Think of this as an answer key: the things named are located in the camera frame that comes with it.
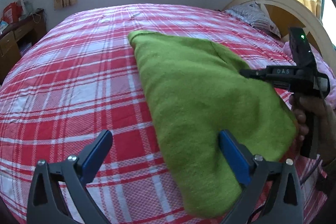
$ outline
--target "wooden headboard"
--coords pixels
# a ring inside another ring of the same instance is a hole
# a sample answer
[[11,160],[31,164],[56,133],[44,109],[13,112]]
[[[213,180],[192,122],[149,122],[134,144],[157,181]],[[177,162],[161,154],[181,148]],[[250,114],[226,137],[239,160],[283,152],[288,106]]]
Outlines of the wooden headboard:
[[[224,10],[253,0],[233,0]],[[288,27],[302,27],[308,41],[321,53],[325,62],[336,73],[336,51],[323,25],[297,0],[254,0],[264,5],[269,17],[278,26],[281,36],[288,35]]]

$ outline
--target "red bag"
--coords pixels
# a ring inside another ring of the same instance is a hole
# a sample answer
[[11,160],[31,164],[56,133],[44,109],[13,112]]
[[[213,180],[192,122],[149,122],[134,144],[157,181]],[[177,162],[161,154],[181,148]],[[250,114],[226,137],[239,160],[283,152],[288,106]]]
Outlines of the red bag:
[[19,22],[19,17],[22,14],[22,6],[18,6],[15,2],[9,4],[3,10],[3,20],[8,24]]

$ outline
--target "bed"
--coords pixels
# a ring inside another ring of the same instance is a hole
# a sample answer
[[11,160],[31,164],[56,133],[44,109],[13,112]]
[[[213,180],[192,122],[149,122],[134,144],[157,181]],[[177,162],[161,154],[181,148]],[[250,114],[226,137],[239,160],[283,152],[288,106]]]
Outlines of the bed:
[[309,42],[323,56],[333,72],[336,71],[336,52],[321,22],[297,0],[233,0],[223,10],[234,5],[256,1],[267,10],[268,16],[277,25],[281,36],[288,34],[288,27],[305,29]]
[[[111,223],[220,222],[184,211],[160,154],[127,40],[133,30],[209,39],[229,47],[251,68],[294,64],[281,41],[227,12],[135,4],[66,18],[24,55],[0,89],[0,197],[19,223],[26,223],[37,161],[62,161],[102,129],[113,133],[114,144],[87,188]],[[312,33],[321,35],[321,30]],[[334,68],[330,54],[325,59]],[[288,102],[289,92],[277,92]],[[299,157],[293,148],[286,157],[295,160],[299,177],[315,162]],[[316,178],[315,173],[303,186],[305,223],[326,200],[314,189]],[[61,189],[74,219],[81,221],[65,185]],[[259,205],[264,200],[261,196]]]

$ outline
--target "screw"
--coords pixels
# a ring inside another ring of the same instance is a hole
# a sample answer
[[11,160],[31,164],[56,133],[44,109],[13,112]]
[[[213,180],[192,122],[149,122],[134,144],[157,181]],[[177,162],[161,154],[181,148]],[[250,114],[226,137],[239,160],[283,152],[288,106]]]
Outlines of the screw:
[[68,161],[75,161],[75,160],[77,160],[77,156],[76,155],[70,155],[68,157]]
[[254,159],[256,161],[263,161],[264,160],[263,156],[262,155],[258,155],[258,154],[254,156]]
[[44,164],[45,164],[45,160],[39,160],[39,161],[37,162],[37,164],[38,164],[38,165],[44,165]]
[[287,159],[287,160],[286,160],[286,164],[288,164],[288,165],[293,165],[294,162],[293,162],[292,159]]

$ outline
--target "green towel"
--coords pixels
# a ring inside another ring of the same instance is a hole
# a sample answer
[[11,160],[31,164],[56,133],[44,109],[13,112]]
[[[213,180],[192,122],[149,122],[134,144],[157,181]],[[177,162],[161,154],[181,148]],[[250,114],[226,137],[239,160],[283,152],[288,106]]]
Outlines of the green towel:
[[128,39],[185,210],[223,215],[241,188],[219,149],[219,131],[229,129],[252,154],[277,161],[295,137],[294,116],[270,84],[239,75],[248,65],[223,45],[149,31]]

